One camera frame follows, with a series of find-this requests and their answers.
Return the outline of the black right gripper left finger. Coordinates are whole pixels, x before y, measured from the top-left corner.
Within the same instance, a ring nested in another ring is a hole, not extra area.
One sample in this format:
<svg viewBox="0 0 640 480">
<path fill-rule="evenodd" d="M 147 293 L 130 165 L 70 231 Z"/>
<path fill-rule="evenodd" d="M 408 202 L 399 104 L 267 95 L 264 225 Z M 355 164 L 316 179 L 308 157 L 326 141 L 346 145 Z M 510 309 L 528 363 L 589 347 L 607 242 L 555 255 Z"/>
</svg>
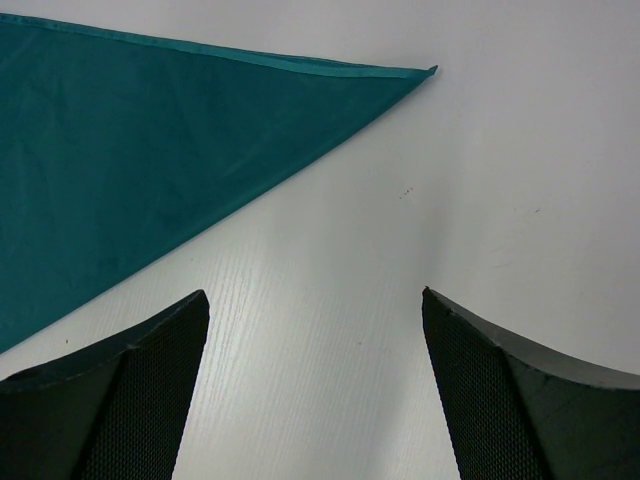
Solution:
<svg viewBox="0 0 640 480">
<path fill-rule="evenodd" d="M 2 380 L 2 478 L 171 478 L 208 325 L 209 302 L 197 290 Z"/>
</svg>

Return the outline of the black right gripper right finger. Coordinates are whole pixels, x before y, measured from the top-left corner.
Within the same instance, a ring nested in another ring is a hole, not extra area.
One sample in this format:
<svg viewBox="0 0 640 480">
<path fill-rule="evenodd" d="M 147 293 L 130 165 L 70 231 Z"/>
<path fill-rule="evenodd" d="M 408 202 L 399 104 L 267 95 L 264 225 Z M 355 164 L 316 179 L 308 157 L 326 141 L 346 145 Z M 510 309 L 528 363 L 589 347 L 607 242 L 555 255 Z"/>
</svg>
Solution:
<svg viewBox="0 0 640 480">
<path fill-rule="evenodd" d="M 426 345 L 463 479 L 636 479 L 639 377 L 424 289 Z"/>
</svg>

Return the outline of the teal satin napkin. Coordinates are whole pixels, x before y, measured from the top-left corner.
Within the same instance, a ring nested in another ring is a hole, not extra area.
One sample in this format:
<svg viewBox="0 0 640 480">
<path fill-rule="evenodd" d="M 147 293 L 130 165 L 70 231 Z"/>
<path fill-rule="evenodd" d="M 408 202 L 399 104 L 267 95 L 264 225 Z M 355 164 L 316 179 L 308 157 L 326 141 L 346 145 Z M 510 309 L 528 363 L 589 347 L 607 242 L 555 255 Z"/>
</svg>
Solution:
<svg viewBox="0 0 640 480">
<path fill-rule="evenodd" d="M 1 347 L 297 174 L 434 74 L 1 17 Z"/>
</svg>

